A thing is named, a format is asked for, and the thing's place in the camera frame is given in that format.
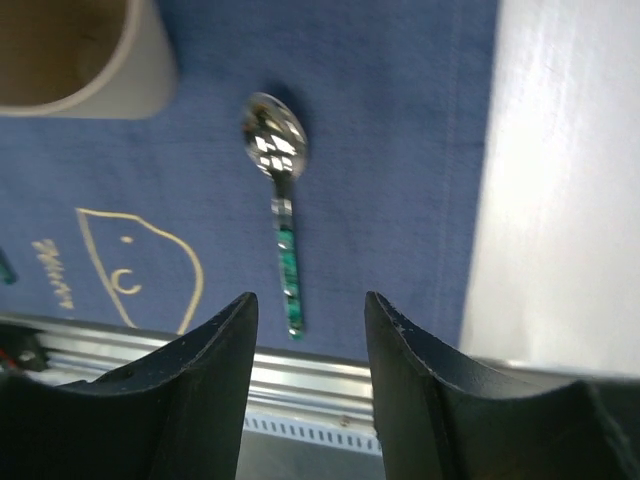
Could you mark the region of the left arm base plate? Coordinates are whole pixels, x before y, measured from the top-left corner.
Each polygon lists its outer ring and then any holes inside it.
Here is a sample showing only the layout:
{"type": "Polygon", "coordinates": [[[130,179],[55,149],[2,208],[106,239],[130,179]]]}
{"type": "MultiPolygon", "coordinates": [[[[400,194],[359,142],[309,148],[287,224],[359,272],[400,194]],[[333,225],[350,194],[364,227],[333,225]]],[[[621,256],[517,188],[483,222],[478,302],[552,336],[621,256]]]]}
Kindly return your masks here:
{"type": "Polygon", "coordinates": [[[48,356],[39,331],[22,326],[1,325],[1,371],[43,372],[48,369],[48,356]]]}

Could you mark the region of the beige cup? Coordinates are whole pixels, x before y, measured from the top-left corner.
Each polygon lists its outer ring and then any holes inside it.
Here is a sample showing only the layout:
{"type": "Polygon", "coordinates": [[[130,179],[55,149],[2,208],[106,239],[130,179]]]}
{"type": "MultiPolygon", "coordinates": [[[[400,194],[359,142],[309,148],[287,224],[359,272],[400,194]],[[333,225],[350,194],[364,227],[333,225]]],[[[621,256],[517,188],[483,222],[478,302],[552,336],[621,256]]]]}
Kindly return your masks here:
{"type": "Polygon", "coordinates": [[[178,86],[154,1],[4,1],[1,113],[6,117],[149,118],[178,86]]]}

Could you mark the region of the blue cloth placemat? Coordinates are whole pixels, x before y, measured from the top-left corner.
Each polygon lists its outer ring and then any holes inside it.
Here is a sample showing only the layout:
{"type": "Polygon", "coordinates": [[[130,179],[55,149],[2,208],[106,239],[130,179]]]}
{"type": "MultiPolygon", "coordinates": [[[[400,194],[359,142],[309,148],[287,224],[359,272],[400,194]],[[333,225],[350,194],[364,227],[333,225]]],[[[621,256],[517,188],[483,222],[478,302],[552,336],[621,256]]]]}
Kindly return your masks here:
{"type": "Polygon", "coordinates": [[[366,357],[365,295],[459,340],[483,166],[493,1],[163,1],[181,79],[142,121],[1,122],[5,312],[178,332],[239,294],[259,344],[366,357]],[[310,144],[294,185],[305,334],[288,337],[271,184],[241,112],[310,144]]]}

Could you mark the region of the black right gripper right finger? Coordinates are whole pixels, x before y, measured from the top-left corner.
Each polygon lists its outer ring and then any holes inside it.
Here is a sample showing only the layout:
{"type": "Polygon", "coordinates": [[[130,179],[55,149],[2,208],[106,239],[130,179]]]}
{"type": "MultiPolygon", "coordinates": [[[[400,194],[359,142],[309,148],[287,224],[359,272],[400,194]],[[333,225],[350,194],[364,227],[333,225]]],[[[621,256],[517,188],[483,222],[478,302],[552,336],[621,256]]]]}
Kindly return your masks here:
{"type": "Polygon", "coordinates": [[[374,427],[389,479],[635,479],[639,385],[540,387],[365,299],[374,427]]]}

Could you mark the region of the green handled spoon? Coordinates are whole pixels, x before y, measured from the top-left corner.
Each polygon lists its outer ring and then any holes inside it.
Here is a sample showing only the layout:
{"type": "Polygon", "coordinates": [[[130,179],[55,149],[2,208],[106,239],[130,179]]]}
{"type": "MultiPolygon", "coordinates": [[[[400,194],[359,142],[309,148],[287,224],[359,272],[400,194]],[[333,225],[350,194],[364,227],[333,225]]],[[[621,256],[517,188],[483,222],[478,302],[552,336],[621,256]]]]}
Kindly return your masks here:
{"type": "Polygon", "coordinates": [[[252,94],[242,120],[245,151],[273,185],[271,211],[277,243],[286,329],[299,340],[305,331],[293,212],[293,186],[304,172],[308,140],[298,118],[281,100],[252,94]]]}

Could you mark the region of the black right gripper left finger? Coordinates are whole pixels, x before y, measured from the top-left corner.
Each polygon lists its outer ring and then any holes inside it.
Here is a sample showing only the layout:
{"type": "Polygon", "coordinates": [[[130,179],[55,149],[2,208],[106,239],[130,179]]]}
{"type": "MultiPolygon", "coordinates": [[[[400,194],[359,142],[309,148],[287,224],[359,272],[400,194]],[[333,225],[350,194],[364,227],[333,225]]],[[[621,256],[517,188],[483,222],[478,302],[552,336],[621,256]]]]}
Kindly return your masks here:
{"type": "Polygon", "coordinates": [[[236,475],[258,300],[92,382],[1,377],[5,479],[232,479],[236,475]]]}

